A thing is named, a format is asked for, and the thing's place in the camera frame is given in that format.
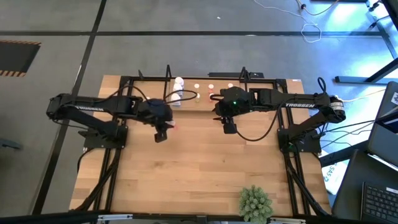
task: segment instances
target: wooden tabletop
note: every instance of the wooden tabletop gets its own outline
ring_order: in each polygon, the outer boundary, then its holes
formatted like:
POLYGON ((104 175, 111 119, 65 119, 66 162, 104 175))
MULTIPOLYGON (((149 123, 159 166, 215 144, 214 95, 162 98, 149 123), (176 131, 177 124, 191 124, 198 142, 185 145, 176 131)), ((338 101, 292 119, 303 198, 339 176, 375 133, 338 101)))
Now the wooden tabletop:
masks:
MULTIPOLYGON (((120 76, 105 75, 99 97, 117 90, 120 76)), ((155 129, 135 121, 127 121, 129 133, 122 150, 111 211, 126 213, 239 215, 239 191, 252 184, 262 187, 272 199, 274 215, 291 216, 289 188, 283 155, 279 151, 275 123, 261 141, 249 142, 237 134, 224 134, 222 124, 212 120, 214 101, 208 97, 208 84, 214 92, 229 83, 243 87, 238 81, 185 80, 185 89, 195 90, 200 84, 199 103, 183 101, 175 108, 176 127, 167 131, 168 139, 155 143, 155 129)), ((162 98, 164 82, 134 82, 148 97, 162 98)), ((303 93, 300 80, 287 80, 289 93, 303 93)), ((250 83, 248 88, 272 88, 271 84, 250 83)), ((308 110, 293 109, 294 123, 306 120, 308 110)), ((268 129, 275 111, 253 112, 234 120, 247 138, 258 138, 268 129)), ((95 113, 102 120, 111 116, 95 113)), ((309 153, 301 153, 305 183, 317 202, 330 213, 321 165, 309 153)), ((87 154, 80 166, 70 208, 79 206, 97 184, 104 149, 87 154)), ((297 186, 298 210, 303 213, 297 186)), ((103 191, 104 207, 107 186, 103 191)))

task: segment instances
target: floor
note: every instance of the floor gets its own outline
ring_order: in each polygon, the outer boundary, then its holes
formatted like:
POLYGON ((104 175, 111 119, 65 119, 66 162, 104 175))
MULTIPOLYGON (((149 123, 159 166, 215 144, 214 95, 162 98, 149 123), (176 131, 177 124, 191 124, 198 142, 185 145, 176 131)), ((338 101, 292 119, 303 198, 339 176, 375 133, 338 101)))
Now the floor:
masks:
MULTIPOLYGON (((294 0, 258 0, 265 6, 299 13, 294 0)), ((320 11, 329 3, 307 3, 320 11)), ((264 9, 251 0, 112 0, 105 4, 99 26, 95 24, 101 0, 3 0, 0 2, 0 39, 38 41, 42 46, 24 78, 0 77, 0 136, 24 145, 20 151, 0 150, 0 217, 30 213, 38 184, 52 152, 58 125, 45 115, 49 98, 69 93, 83 77, 79 95, 96 96, 102 76, 164 75, 170 64, 173 76, 205 77, 209 72, 263 72, 266 78, 301 79, 306 93, 320 92, 317 77, 323 77, 327 92, 348 100, 385 88, 342 85, 337 75, 369 76, 392 60, 380 35, 322 37, 309 44, 295 36, 97 36, 72 35, 68 31, 300 31, 303 20, 275 9, 264 9), (5 31, 60 31, 52 34, 5 31)), ((369 31, 378 33, 363 3, 338 3, 330 11, 310 19, 328 32, 369 31)), ((383 6, 374 15, 384 16, 383 6)), ((382 23, 396 46, 397 31, 390 19, 382 23)), ((345 105, 348 119, 329 128, 373 119, 382 94, 345 105)), ((354 144, 369 132, 341 142, 354 144)), ((328 134, 334 139, 341 134, 328 134)), ((69 128, 45 201, 44 213, 64 212, 72 196, 76 162, 83 138, 69 128)), ((333 152, 346 147, 332 144, 333 152)))

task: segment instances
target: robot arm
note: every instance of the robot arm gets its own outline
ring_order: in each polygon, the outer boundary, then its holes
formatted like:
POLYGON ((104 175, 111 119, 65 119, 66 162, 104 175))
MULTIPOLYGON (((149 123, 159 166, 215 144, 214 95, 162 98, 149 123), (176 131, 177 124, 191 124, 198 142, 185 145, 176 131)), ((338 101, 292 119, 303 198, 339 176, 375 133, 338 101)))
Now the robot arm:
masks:
POLYGON ((279 111, 281 108, 313 108, 319 112, 301 124, 291 125, 288 129, 279 130, 280 148, 283 149, 292 143, 304 151, 308 149, 303 144, 307 142, 312 152, 320 152, 320 147, 315 147, 311 138, 317 135, 315 129, 325 123, 340 123, 345 120, 343 102, 335 96, 329 96, 326 92, 321 94, 290 94, 281 93, 267 88, 250 88, 245 91, 242 88, 232 87, 220 91, 219 95, 213 95, 212 100, 218 101, 215 105, 216 118, 224 124, 225 134, 238 132, 233 123, 233 117, 253 111, 279 111))
POLYGON ((154 126, 157 131, 156 142, 166 140, 166 130, 173 127, 167 123, 173 118, 169 105, 163 100, 143 101, 136 96, 110 96, 102 99, 60 94, 50 100, 46 114, 53 121, 70 119, 89 127, 88 131, 79 132, 86 137, 86 143, 88 138, 92 138, 93 144, 97 142, 96 147, 104 146, 103 143, 109 147, 124 147, 126 127, 118 126, 117 121, 102 121, 84 111, 105 112, 118 118, 133 119, 154 126))

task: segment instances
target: black bracket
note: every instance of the black bracket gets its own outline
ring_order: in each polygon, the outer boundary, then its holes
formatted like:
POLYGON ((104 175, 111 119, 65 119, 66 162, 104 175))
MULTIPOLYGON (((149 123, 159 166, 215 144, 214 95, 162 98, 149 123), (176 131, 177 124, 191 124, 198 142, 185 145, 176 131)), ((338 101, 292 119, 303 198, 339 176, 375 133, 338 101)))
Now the black bracket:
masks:
POLYGON ((301 138, 289 139, 288 129, 278 129, 279 148, 282 152, 321 153, 320 138, 316 130, 307 132, 301 138))
POLYGON ((233 118, 221 118, 221 123, 224 124, 224 134, 236 134, 237 128, 233 118))
POLYGON ((122 76, 120 77, 119 87, 123 87, 125 84, 128 84, 130 81, 130 76, 122 76))
POLYGON ((144 80, 144 75, 142 74, 142 72, 140 70, 138 70, 138 76, 139 76, 139 79, 144 80))
POLYGON ((277 78, 275 79, 276 83, 280 85, 282 88, 287 89, 286 79, 277 78))
POLYGON ((243 67, 241 70, 241 73, 239 75, 239 79, 243 78, 244 80, 250 80, 250 74, 249 72, 246 70, 246 67, 243 67))
POLYGON ((100 149, 123 149, 126 145, 128 126, 118 126, 117 136, 113 139, 106 139, 98 134, 97 130, 79 131, 86 140, 84 147, 100 149))

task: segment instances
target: keyboard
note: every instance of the keyboard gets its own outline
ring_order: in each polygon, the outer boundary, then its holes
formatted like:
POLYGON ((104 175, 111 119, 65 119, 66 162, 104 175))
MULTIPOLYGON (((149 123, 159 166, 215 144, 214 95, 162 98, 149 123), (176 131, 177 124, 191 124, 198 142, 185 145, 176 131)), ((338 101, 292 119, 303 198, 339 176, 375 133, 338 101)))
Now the keyboard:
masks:
POLYGON ((398 190, 396 189, 364 182, 361 220, 398 224, 398 190))

